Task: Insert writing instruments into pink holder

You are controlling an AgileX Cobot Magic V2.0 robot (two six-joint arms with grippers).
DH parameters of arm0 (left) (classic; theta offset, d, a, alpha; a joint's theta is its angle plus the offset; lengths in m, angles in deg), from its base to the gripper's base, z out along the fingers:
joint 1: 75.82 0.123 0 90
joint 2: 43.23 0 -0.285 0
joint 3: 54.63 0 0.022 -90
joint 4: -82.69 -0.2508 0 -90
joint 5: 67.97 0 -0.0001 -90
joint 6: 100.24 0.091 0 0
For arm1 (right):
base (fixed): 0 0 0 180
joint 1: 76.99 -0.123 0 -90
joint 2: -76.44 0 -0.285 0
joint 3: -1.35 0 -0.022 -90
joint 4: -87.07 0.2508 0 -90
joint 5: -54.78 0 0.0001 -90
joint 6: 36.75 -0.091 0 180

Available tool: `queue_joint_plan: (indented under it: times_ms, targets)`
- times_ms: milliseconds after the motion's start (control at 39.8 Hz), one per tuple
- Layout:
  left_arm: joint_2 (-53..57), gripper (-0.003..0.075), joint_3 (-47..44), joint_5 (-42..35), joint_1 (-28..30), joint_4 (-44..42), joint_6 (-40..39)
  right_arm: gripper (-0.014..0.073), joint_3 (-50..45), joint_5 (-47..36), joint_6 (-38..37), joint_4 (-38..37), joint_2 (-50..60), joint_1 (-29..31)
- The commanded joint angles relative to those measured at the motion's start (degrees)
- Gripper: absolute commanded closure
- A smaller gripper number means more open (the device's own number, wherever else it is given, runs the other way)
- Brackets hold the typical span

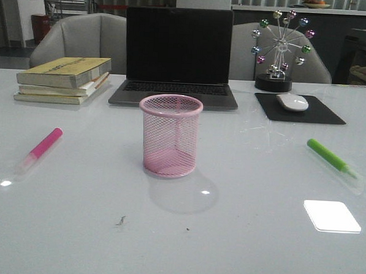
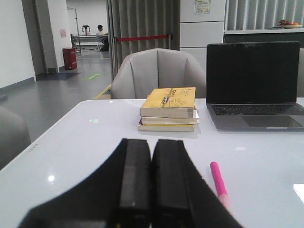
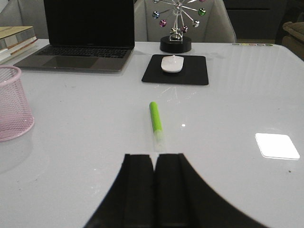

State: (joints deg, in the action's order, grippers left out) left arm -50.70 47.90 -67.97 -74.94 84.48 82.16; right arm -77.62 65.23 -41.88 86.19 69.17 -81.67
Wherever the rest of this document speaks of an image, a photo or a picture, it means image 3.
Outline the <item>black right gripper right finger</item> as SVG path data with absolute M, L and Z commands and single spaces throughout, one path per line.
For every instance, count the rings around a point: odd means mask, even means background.
M 155 168 L 156 227 L 262 228 L 218 195 L 184 154 L 161 154 Z

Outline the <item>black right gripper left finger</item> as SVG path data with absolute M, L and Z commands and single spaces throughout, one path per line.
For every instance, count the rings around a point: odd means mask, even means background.
M 149 155 L 126 154 L 110 190 L 85 227 L 154 227 L 153 181 Z

